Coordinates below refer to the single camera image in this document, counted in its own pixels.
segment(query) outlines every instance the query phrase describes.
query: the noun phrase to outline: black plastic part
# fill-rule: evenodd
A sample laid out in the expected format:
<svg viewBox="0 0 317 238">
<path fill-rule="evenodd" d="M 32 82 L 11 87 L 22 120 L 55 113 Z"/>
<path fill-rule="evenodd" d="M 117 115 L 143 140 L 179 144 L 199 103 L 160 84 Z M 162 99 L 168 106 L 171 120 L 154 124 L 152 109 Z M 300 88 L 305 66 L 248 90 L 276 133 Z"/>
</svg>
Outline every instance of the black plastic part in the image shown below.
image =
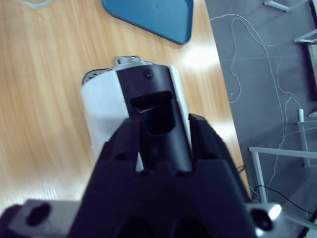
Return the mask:
<svg viewBox="0 0 317 238">
<path fill-rule="evenodd" d="M 144 65 L 117 75 L 129 115 L 136 109 L 141 118 L 144 167 L 155 170 L 158 161 L 171 160 L 175 173 L 191 172 L 189 144 L 168 67 Z"/>
<path fill-rule="evenodd" d="M 30 238 L 27 236 L 20 236 L 9 230 L 9 224 L 13 218 L 21 210 L 21 205 L 14 205 L 5 209 L 0 217 L 0 238 Z"/>
<path fill-rule="evenodd" d="M 38 226 L 49 217 L 51 206 L 48 203 L 43 203 L 41 206 L 33 208 L 29 216 L 26 218 L 26 224 L 31 227 Z"/>
<path fill-rule="evenodd" d="M 194 161 L 199 159 L 219 158 L 225 160 L 235 178 L 235 181 L 238 183 L 245 201 L 251 202 L 248 192 L 246 191 L 235 168 L 230 153 L 220 136 L 202 116 L 189 114 L 189 122 L 191 128 L 192 153 Z"/>
<path fill-rule="evenodd" d="M 138 116 L 126 119 L 105 144 L 68 238 L 192 238 L 192 231 L 202 238 L 255 238 L 255 225 L 229 159 L 196 157 L 194 171 L 179 175 L 168 158 L 157 161 L 152 171 L 135 172 L 135 148 L 139 141 L 143 143 Z M 203 121 L 190 119 L 196 125 Z M 198 145 L 198 134 L 193 140 Z M 210 141 L 214 147 L 218 146 L 216 140 L 214 136 Z M 118 159 L 122 153 L 128 156 Z M 191 224 L 180 226 L 182 220 Z M 131 227 L 136 223 L 140 230 Z"/>
</svg>

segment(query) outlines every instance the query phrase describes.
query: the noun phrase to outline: white cup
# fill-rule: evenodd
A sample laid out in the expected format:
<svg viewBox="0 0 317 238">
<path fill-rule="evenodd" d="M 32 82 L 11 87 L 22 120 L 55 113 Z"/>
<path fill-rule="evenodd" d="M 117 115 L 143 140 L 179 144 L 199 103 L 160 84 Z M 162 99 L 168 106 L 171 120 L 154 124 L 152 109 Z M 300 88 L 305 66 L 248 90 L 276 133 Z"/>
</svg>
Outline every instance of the white cup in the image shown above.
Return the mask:
<svg viewBox="0 0 317 238">
<path fill-rule="evenodd" d="M 24 5 L 31 8 L 41 8 L 50 5 L 54 0 L 20 0 Z"/>
</svg>

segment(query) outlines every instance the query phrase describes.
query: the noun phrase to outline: blue plastic lid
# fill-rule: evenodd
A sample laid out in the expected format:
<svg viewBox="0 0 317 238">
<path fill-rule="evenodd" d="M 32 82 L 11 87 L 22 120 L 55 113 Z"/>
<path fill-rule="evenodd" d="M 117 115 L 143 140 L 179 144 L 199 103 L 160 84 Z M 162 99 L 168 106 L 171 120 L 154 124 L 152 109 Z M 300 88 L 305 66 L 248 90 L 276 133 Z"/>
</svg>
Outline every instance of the blue plastic lid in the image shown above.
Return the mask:
<svg viewBox="0 0 317 238">
<path fill-rule="evenodd" d="M 193 0 L 102 0 L 113 16 L 167 38 L 186 44 L 192 36 Z"/>
</svg>

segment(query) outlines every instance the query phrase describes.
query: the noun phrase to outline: wood grain surface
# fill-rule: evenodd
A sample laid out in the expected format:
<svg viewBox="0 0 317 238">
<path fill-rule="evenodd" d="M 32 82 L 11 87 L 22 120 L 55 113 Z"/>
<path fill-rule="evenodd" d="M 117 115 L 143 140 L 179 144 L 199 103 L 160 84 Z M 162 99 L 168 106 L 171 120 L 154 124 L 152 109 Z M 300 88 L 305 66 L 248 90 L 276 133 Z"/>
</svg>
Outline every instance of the wood grain surface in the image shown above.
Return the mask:
<svg viewBox="0 0 317 238">
<path fill-rule="evenodd" d="M 128 55 L 176 66 L 189 111 L 243 164 L 204 0 L 184 46 L 110 16 L 101 0 L 42 9 L 0 0 L 0 211 L 27 198 L 81 198 L 94 166 L 81 80 Z"/>
</svg>

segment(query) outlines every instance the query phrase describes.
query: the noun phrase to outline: white metal rod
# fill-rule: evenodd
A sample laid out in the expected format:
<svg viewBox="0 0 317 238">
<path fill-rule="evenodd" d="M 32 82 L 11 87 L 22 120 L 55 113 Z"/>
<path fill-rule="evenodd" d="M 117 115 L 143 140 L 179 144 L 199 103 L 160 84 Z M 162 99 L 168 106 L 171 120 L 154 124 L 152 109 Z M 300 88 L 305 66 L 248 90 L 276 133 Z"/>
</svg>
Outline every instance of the white metal rod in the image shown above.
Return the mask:
<svg viewBox="0 0 317 238">
<path fill-rule="evenodd" d="M 299 136 L 301 139 L 301 144 L 302 144 L 302 150 L 308 151 L 308 146 L 307 146 L 307 140 L 306 140 L 306 134 L 305 134 L 305 128 L 303 123 L 305 123 L 305 118 L 304 118 L 304 110 L 303 109 L 298 109 L 298 116 L 299 116 L 299 122 L 296 123 L 298 130 L 300 131 Z M 303 158 L 304 162 L 304 167 L 307 167 L 310 165 L 309 163 L 309 158 Z"/>
<path fill-rule="evenodd" d="M 307 227 L 309 229 L 313 229 L 315 231 L 317 230 L 317 224 L 315 224 L 315 223 L 312 223 L 310 221 L 304 220 L 304 219 L 299 218 L 299 217 L 295 217 L 295 216 L 290 215 L 288 213 L 284 213 L 284 214 L 285 214 L 285 218 L 287 220 L 295 222 L 295 223 L 297 223 L 297 224 L 299 224 L 301 226 Z"/>
<path fill-rule="evenodd" d="M 314 42 L 311 40 L 299 40 L 299 41 L 294 40 L 294 43 L 314 43 Z"/>
<path fill-rule="evenodd" d="M 249 151 L 272 154 L 272 155 L 285 155 L 285 156 L 291 156 L 291 157 L 317 159 L 317 152 L 311 152 L 311 151 L 281 150 L 281 149 L 271 149 L 271 148 L 263 148 L 263 147 L 249 147 Z"/>
<path fill-rule="evenodd" d="M 271 7 L 283 10 L 283 11 L 289 11 L 290 10 L 290 8 L 288 6 L 285 6 L 285 5 L 280 4 L 278 2 L 275 2 L 275 1 L 265 1 L 264 5 L 271 6 Z"/>
<path fill-rule="evenodd" d="M 316 30 L 313 30 L 313 31 L 311 31 L 311 32 L 309 32 L 309 33 L 307 33 L 307 34 L 305 34 L 305 35 L 303 35 L 303 36 L 301 36 L 301 37 L 299 37 L 299 38 L 297 38 L 297 39 L 295 39 L 294 42 L 300 42 L 300 41 L 303 40 L 304 38 L 310 37 L 310 36 L 312 36 L 312 35 L 314 35 L 314 34 L 316 34 L 316 33 L 317 33 L 317 29 L 316 29 Z"/>
<path fill-rule="evenodd" d="M 253 157 L 253 162 L 255 165 L 255 171 L 256 171 L 256 175 L 257 175 L 258 185 L 264 186 L 262 168 L 261 168 L 261 163 L 260 163 L 260 158 L 259 158 L 258 152 L 252 152 L 252 157 Z M 259 195 L 261 198 L 261 202 L 267 202 L 266 190 L 262 186 L 259 187 Z"/>
<path fill-rule="evenodd" d="M 316 124 L 317 120 L 307 120 L 307 121 L 300 121 L 297 122 L 297 125 L 311 125 L 311 124 Z"/>
</svg>

